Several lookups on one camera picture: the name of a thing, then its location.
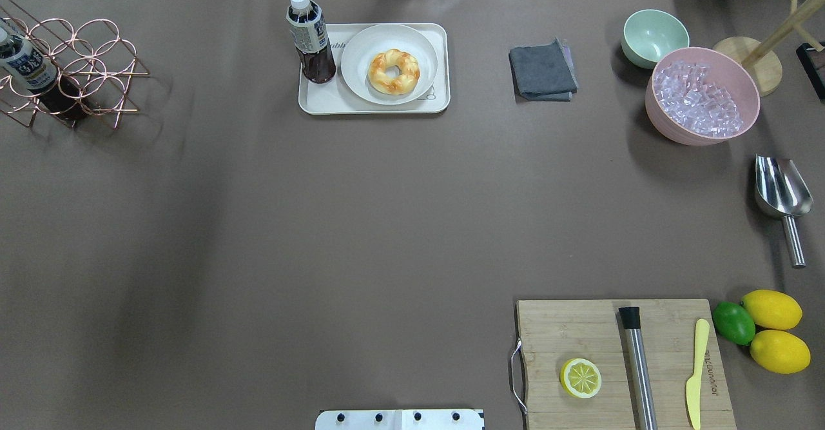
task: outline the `soda bottle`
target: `soda bottle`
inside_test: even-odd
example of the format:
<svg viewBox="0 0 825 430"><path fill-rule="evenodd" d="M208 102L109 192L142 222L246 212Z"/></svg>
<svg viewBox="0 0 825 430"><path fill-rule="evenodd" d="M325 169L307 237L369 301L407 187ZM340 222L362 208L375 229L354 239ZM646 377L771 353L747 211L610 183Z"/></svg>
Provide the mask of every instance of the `soda bottle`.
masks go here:
<svg viewBox="0 0 825 430"><path fill-rule="evenodd" d="M312 0L289 0L289 3L286 21L301 58L304 77L313 83L326 83L335 75L335 60L321 7Z"/></svg>
<svg viewBox="0 0 825 430"><path fill-rule="evenodd" d="M0 26L0 66L32 95L37 95L39 102L56 117L67 122L86 117L80 100L67 96L80 96L80 89L68 78L58 77L54 63L29 39L9 33L3 26Z"/></svg>

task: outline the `lemon slice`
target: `lemon slice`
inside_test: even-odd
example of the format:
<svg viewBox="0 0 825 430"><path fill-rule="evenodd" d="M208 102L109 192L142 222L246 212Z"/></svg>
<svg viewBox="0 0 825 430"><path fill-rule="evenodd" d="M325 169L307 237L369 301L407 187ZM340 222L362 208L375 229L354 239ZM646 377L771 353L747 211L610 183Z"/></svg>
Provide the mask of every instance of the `lemon slice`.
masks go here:
<svg viewBox="0 0 825 430"><path fill-rule="evenodd" d="M592 398L601 389L599 368L581 357L565 362L559 379L565 391L577 398Z"/></svg>

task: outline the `bottle label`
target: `bottle label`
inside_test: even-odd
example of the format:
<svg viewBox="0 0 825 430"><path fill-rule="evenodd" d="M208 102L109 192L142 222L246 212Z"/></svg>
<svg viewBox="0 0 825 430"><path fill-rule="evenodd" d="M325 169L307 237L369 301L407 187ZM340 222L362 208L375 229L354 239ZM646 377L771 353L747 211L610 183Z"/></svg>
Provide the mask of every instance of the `bottle label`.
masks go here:
<svg viewBox="0 0 825 430"><path fill-rule="evenodd" d="M15 80L23 83L29 90L43 90L57 79L57 68L27 39L17 54L0 59L6 71L18 75Z"/></svg>
<svg viewBox="0 0 825 430"><path fill-rule="evenodd" d="M304 53L318 53L327 46L327 25L324 23L324 15L318 7L318 17L310 22L295 22L287 15L287 21L292 27L292 40L295 40L295 48Z"/></svg>

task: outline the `green bowl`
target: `green bowl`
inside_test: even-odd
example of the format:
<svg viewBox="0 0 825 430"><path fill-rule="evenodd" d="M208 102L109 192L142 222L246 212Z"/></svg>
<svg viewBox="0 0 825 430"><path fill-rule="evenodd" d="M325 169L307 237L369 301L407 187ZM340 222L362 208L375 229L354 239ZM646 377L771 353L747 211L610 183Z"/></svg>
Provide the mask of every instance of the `green bowl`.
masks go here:
<svg viewBox="0 0 825 430"><path fill-rule="evenodd" d="M621 49L640 68L653 69L666 54L689 46L687 29L664 11L636 11L625 21Z"/></svg>

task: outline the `ice scoop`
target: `ice scoop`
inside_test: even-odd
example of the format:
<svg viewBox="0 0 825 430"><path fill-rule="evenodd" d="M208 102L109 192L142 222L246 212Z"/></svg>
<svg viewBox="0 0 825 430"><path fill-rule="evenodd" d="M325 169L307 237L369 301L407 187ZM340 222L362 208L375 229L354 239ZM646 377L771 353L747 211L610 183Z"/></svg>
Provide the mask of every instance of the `ice scoop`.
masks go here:
<svg viewBox="0 0 825 430"><path fill-rule="evenodd" d="M790 262L804 268L796 218L811 210L813 198L792 160L757 155L757 203L767 215L782 219Z"/></svg>

